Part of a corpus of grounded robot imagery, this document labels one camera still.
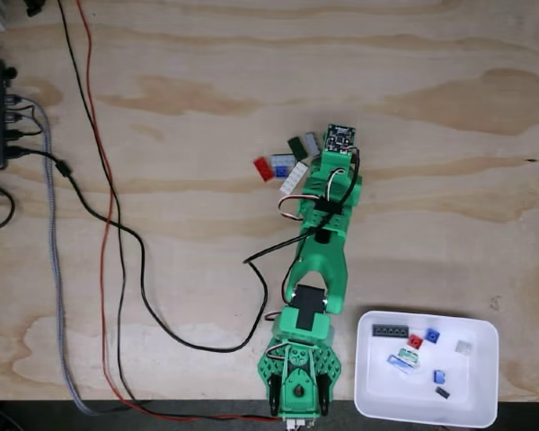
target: robotic arm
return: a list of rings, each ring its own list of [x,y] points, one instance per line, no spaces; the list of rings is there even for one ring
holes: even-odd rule
[[[352,208],[361,193],[354,138],[354,128],[329,125],[322,156],[312,163],[302,193],[318,198],[302,200],[298,213],[303,217],[300,233],[317,231],[297,245],[284,292],[287,305],[274,321],[273,338],[258,363],[271,414],[285,419],[287,429],[312,425],[327,415],[333,385],[341,373],[340,361],[331,349],[328,313],[341,312],[348,281],[343,246]],[[320,227],[329,215],[327,224]],[[326,289],[299,283],[311,271],[323,277]]]

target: lego brick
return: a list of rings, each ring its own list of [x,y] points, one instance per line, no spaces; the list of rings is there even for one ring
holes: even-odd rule
[[[417,356],[417,353],[412,352],[411,350],[408,350],[405,347],[402,347],[399,349],[399,353],[397,356],[406,364],[416,366],[419,362],[419,357]]]
[[[436,344],[439,339],[439,332],[428,328],[428,331],[425,333],[425,339],[430,343]]]
[[[291,152],[298,161],[304,160],[307,157],[307,151],[305,150],[304,144],[302,144],[302,140],[299,137],[292,137],[287,141],[287,144],[289,145],[289,148],[291,148]]]
[[[389,362],[391,365],[393,365],[395,368],[397,368],[400,371],[403,371],[406,374],[409,374],[411,371],[413,371],[413,367],[405,362],[403,362],[399,357],[396,355],[390,355],[387,358],[387,362]]]
[[[418,337],[417,335],[411,334],[407,339],[407,345],[412,346],[413,348],[420,348],[423,343],[423,338]]]
[[[297,162],[296,167],[292,172],[287,176],[284,183],[281,185],[279,190],[284,195],[291,194],[292,191],[296,188],[296,185],[302,178],[304,178],[305,173],[307,172],[307,166],[301,162]]]
[[[469,356],[473,350],[473,344],[468,343],[460,339],[457,341],[457,346],[455,347],[455,352],[461,353],[462,355]]]
[[[317,142],[315,141],[315,135],[313,133],[306,133],[304,135],[304,141],[305,146],[309,150],[309,154],[311,154],[312,157],[317,157],[318,155],[320,155],[320,147],[317,145]]]
[[[406,339],[410,336],[409,327],[404,325],[373,325],[371,330],[374,337]]]
[[[293,154],[273,154],[271,156],[271,167],[276,169],[276,166],[293,168],[296,166],[296,157]]]
[[[443,384],[446,382],[446,374],[441,370],[433,370],[433,383]]]
[[[274,172],[276,174],[276,178],[287,178],[289,169],[287,166],[276,166],[274,167]]]
[[[435,389],[435,392],[437,392],[439,395],[441,395],[445,399],[449,398],[449,392],[443,388],[440,388],[439,386]]]
[[[258,170],[261,178],[264,181],[267,182],[273,178],[273,171],[268,165],[268,162],[266,161],[265,157],[258,157],[253,161],[253,164],[255,165],[255,168]]]

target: gray braided cable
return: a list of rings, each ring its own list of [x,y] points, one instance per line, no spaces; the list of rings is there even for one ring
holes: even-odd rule
[[[21,114],[24,118],[34,122],[36,126],[42,131],[42,150],[51,154],[52,152],[52,135],[50,131],[50,124],[48,116],[42,107],[32,99],[22,97],[23,101],[27,101],[36,107],[36,110],[43,118],[43,124],[38,122],[35,118]],[[75,406],[85,415],[88,416],[103,416],[110,412],[102,412],[90,409],[86,406],[80,397],[80,393],[76,388],[74,378],[70,373],[70,367],[66,358],[66,316],[64,308],[64,295],[62,288],[62,275],[60,270],[60,262],[57,252],[57,233],[56,233],[56,199],[54,192],[54,179],[52,175],[52,161],[48,158],[44,158],[44,180],[46,181],[46,189],[48,191],[48,205],[49,205],[49,228],[48,228],[48,241],[50,252],[50,264],[52,267],[52,275],[54,276],[54,285],[56,288],[56,321],[57,321],[57,351],[60,359],[60,365],[62,368],[62,377],[70,392],[70,396],[74,401]]]

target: wooden surface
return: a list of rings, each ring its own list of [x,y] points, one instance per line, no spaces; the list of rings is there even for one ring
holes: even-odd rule
[[[85,37],[65,1],[81,65]],[[359,316],[370,309],[452,313],[500,334],[501,400],[539,400],[539,1],[86,1],[93,92],[122,196],[145,238],[150,300],[183,337],[234,345],[261,299],[241,260],[296,233],[276,211],[278,183],[252,167],[328,122],[358,128],[364,192],[346,247],[346,308],[333,318],[353,392]],[[0,57],[13,91],[54,124],[55,152],[104,210],[105,184],[78,97],[56,2],[13,11]],[[38,139],[31,140],[39,145]],[[0,231],[0,399],[64,399],[38,159],[0,183],[19,211]],[[103,225],[57,179],[69,358],[86,398],[102,378],[98,253]],[[0,200],[0,211],[4,211]],[[189,350],[151,320],[139,254],[126,241],[126,375],[140,398],[262,399],[262,323],[232,355]],[[116,234],[107,274],[111,360],[119,297]],[[260,260],[268,310],[293,250]],[[117,376],[116,367],[112,372]]]

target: white plastic bin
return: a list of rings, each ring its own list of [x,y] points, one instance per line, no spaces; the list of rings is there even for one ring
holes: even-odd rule
[[[373,337],[372,325],[407,325],[424,338],[427,328],[440,333],[418,351],[420,366],[410,374],[387,363],[407,339]],[[455,352],[459,340],[472,344],[469,356]],[[433,383],[433,371],[446,373]],[[436,393],[441,387],[448,399]],[[499,334],[488,321],[408,312],[367,312],[359,320],[354,401],[370,418],[453,427],[485,428],[497,417]]]

